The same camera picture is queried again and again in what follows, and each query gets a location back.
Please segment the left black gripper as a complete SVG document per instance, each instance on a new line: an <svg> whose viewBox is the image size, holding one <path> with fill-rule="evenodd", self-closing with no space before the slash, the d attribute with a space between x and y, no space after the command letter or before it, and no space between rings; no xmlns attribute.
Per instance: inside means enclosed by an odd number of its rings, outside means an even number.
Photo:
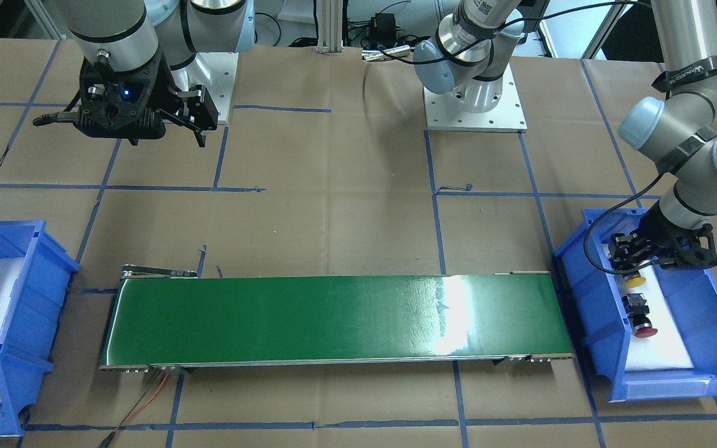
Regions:
<svg viewBox="0 0 717 448"><path fill-rule="evenodd" d="M651 208L631 233L613 233L609 240L609 263L614 273L629 275L651 266L664 270L697 270L717 267L717 253L708 248L672 248L670 233L677 226L663 215L660 208Z"/></svg>

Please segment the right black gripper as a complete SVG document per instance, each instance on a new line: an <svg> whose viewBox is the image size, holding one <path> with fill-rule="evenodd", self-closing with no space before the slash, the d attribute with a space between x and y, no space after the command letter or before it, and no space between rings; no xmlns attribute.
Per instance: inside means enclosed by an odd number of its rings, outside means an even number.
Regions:
<svg viewBox="0 0 717 448"><path fill-rule="evenodd" d="M207 145L207 135L217 129L219 112L205 86L179 91L162 49L139 68L116 73L119 85L120 122L117 135L137 146L145 135L162 135L164 123L193 131L197 145Z"/></svg>

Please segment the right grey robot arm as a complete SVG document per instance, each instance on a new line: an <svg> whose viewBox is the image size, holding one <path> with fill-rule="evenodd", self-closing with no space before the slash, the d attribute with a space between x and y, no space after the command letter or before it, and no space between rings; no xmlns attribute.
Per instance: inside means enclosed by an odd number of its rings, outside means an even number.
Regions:
<svg viewBox="0 0 717 448"><path fill-rule="evenodd" d="M62 1L58 9L83 53L77 93L32 125L72 124L135 146L175 124L205 146L225 113L203 55L253 48L253 2Z"/></svg>

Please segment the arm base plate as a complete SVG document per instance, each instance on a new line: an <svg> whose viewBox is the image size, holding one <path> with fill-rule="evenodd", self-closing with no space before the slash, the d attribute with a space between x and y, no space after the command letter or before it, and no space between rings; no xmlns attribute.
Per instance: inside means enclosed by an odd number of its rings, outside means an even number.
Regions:
<svg viewBox="0 0 717 448"><path fill-rule="evenodd" d="M469 80L437 95L423 90L426 127L431 131L519 133L528 130L527 119L510 66L492 82Z"/></svg>
<svg viewBox="0 0 717 448"><path fill-rule="evenodd" d="M238 53L198 53L191 63L172 71L177 87L183 91L198 84L207 87L221 125L230 122L239 56Z"/></svg>

